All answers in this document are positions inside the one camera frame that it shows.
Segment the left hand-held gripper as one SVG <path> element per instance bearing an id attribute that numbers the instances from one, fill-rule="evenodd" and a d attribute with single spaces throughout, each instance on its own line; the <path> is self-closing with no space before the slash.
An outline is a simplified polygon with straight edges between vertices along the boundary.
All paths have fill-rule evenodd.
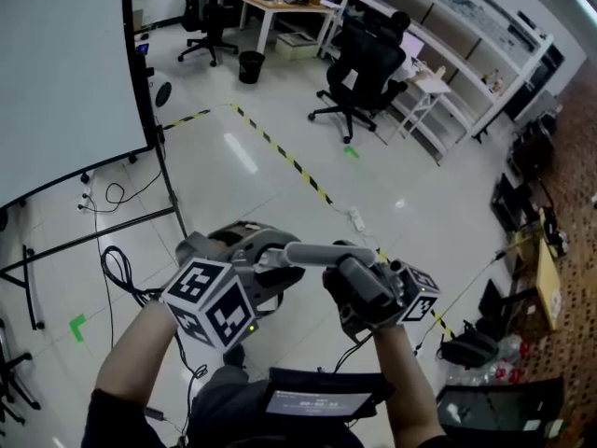
<path id="1" fill-rule="evenodd" d="M 191 233 L 175 250 L 179 269 L 160 296 L 188 337 L 221 353 L 257 330 L 261 303 L 284 294 L 305 273 L 284 255 L 285 247 L 299 238 L 258 225 L 260 231 L 223 251 L 209 234 Z"/>

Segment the person's left forearm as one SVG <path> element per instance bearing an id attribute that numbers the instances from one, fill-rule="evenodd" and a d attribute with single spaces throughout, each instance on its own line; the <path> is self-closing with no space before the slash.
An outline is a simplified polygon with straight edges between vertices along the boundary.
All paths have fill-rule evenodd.
<path id="1" fill-rule="evenodd" d="M 169 309 L 150 301 L 127 327 L 99 370 L 95 388 L 146 406 L 177 332 Z"/>

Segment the person's left hand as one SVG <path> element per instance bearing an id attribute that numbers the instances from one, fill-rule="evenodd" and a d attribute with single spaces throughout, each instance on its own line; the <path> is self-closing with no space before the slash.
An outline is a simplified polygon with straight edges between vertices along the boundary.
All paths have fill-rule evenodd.
<path id="1" fill-rule="evenodd" d="M 207 238 L 212 241 L 220 251 L 238 244 L 243 239 L 248 238 L 262 227 L 256 222 L 239 220 L 226 227 L 220 228 L 210 233 Z"/>

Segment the person's left shoe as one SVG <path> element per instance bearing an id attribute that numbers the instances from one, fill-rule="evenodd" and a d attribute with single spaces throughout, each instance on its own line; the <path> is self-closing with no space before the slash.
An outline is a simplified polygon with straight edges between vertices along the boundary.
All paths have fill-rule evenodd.
<path id="1" fill-rule="evenodd" d="M 239 369 L 245 369 L 245 351 L 241 344 L 238 344 L 234 348 L 231 348 L 228 352 L 223 355 L 223 363 L 225 366 L 236 367 Z"/>

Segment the black backpack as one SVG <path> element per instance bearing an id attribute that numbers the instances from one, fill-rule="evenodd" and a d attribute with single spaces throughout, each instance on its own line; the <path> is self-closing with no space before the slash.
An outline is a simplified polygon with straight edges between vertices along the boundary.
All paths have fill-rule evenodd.
<path id="1" fill-rule="evenodd" d="M 464 324 L 462 334 L 440 344 L 437 357 L 467 368 L 480 368 L 495 360 L 498 355 L 497 342 L 477 330 L 471 323 L 465 321 Z"/>

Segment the chest-mounted screen unit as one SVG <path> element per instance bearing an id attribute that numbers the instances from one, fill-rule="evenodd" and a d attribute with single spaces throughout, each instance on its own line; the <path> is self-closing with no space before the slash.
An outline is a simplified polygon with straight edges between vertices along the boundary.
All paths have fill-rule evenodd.
<path id="1" fill-rule="evenodd" d="M 395 393 L 379 372 L 327 373 L 272 368 L 260 403 L 278 417 L 353 421 L 377 413 Z"/>

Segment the yellow wooden table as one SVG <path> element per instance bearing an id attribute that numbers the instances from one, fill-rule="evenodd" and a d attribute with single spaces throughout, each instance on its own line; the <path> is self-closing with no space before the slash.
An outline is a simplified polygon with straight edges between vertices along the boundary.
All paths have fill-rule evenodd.
<path id="1" fill-rule="evenodd" d="M 562 283 L 545 236 L 539 230 L 514 232 L 506 252 L 513 263 L 507 298 L 512 302 L 537 298 L 549 330 L 558 330 L 563 307 Z"/>

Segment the black mesh office chair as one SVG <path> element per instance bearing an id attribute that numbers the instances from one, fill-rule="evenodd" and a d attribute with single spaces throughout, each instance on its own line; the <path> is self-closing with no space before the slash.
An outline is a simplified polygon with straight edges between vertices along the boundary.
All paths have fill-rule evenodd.
<path id="1" fill-rule="evenodd" d="M 374 133 L 377 125 L 365 113 L 385 110 L 408 88 L 406 82 L 393 78 L 407 60 L 400 47 L 402 36 L 403 31 L 394 21 L 383 25 L 346 18 L 340 32 L 340 57 L 326 71 L 328 88 L 316 93 L 318 98 L 326 97 L 334 105 L 315 109 L 308 114 L 308 120 L 322 114 L 342 114 L 347 131 L 342 137 L 345 145 L 354 137 L 354 119 L 362 121 Z"/>

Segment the white device with black disc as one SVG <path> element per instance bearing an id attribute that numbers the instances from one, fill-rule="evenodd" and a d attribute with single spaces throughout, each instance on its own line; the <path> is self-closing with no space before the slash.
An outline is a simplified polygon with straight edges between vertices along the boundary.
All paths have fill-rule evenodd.
<path id="1" fill-rule="evenodd" d="M 168 77 L 154 67 L 149 68 L 148 87 L 151 103 L 155 108 L 163 107 L 169 100 L 172 93 L 172 83 Z"/>

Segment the green corner floor tape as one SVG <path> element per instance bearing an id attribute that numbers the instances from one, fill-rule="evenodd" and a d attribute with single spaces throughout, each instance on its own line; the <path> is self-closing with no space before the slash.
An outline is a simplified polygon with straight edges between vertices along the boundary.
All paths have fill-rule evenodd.
<path id="1" fill-rule="evenodd" d="M 70 332 L 72 333 L 72 335 L 78 343 L 84 342 L 84 336 L 81 331 L 81 327 L 86 323 L 86 321 L 86 316 L 83 313 L 81 313 L 69 322 Z"/>

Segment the black equipment rack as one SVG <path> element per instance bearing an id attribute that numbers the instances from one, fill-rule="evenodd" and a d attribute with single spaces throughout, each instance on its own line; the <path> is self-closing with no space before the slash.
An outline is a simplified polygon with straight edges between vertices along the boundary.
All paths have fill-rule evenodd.
<path id="1" fill-rule="evenodd" d="M 523 178 L 531 178 L 550 166 L 554 154 L 553 136 L 557 131 L 557 112 L 549 110 L 531 119 L 514 140 L 509 162 Z"/>

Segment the person's dark shirt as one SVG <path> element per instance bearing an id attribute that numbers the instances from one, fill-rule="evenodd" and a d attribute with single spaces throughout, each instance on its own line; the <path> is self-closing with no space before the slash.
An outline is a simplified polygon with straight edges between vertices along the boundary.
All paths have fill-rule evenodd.
<path id="1" fill-rule="evenodd" d="M 283 421 L 263 414 L 263 431 L 227 448 L 365 448 L 342 422 Z M 138 403 L 101 390 L 91 395 L 81 448 L 166 448 Z"/>

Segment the black desk chair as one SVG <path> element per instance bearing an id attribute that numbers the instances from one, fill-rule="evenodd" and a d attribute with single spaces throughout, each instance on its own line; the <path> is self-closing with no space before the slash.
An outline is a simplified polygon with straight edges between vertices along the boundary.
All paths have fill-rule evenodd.
<path id="1" fill-rule="evenodd" d="M 210 65 L 217 66 L 215 49 L 228 49 L 233 55 L 240 53 L 237 45 L 223 40 L 224 30 L 231 28 L 234 6 L 224 4 L 225 0 L 185 0 L 186 6 L 181 25 L 188 33 L 201 32 L 202 38 L 189 38 L 187 49 L 181 52 L 177 61 L 182 63 L 185 56 L 200 49 L 207 49 L 211 55 Z"/>

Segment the wooden desk with white legs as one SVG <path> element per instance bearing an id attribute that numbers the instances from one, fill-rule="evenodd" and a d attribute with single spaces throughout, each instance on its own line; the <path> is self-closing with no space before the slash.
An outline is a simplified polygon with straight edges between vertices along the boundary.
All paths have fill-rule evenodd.
<path id="1" fill-rule="evenodd" d="M 263 21 L 261 23 L 259 38 L 257 42 L 257 52 L 264 54 L 265 48 L 273 21 L 273 17 L 278 13 L 295 13 L 295 14 L 322 14 L 325 16 L 324 22 L 321 26 L 320 32 L 316 39 L 316 52 L 321 49 L 327 30 L 332 19 L 336 16 L 337 10 L 322 5 L 309 4 L 287 4 L 282 0 L 240 0 L 243 3 L 240 28 L 243 29 L 246 21 L 246 13 L 249 7 L 255 7 L 264 13 Z"/>

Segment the tall black cabinet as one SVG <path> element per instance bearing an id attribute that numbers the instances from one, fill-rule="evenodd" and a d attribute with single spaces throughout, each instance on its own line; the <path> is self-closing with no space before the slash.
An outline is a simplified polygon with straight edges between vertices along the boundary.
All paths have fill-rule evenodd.
<path id="1" fill-rule="evenodd" d="M 538 66 L 522 86 L 509 99 L 503 108 L 505 114 L 514 121 L 549 83 L 561 67 L 564 57 L 555 45 L 551 45 L 542 56 Z"/>

